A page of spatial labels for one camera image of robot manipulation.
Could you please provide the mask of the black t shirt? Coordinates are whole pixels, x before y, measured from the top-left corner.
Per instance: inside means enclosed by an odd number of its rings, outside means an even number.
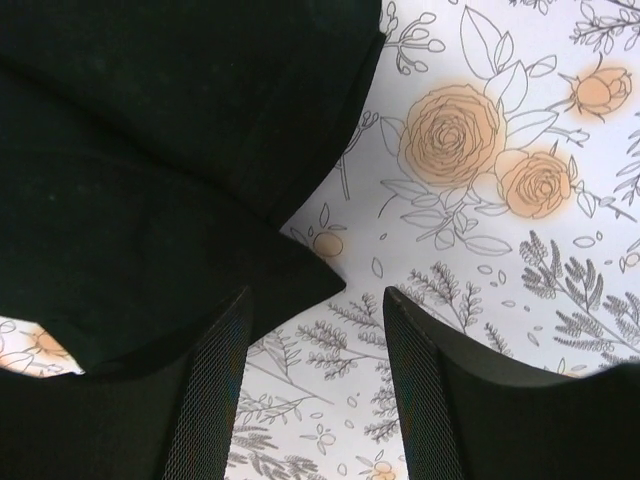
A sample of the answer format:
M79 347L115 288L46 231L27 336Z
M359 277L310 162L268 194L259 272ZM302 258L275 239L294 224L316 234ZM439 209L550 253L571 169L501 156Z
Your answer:
M249 291L258 339L343 291L281 227L351 139L377 1L5 1L1 313L86 372Z

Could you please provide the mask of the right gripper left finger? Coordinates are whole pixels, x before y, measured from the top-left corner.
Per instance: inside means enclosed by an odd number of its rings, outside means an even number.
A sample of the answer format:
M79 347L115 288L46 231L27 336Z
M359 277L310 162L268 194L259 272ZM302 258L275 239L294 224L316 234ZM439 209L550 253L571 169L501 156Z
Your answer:
M250 333L242 289L108 373L2 371L2 478L223 478Z

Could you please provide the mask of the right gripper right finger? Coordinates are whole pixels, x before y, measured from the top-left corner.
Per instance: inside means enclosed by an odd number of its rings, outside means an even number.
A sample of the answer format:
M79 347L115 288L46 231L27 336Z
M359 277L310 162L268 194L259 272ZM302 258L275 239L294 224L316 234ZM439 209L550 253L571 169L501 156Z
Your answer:
M637 364L584 378L534 368L438 321L394 287L383 313L410 478L638 477Z

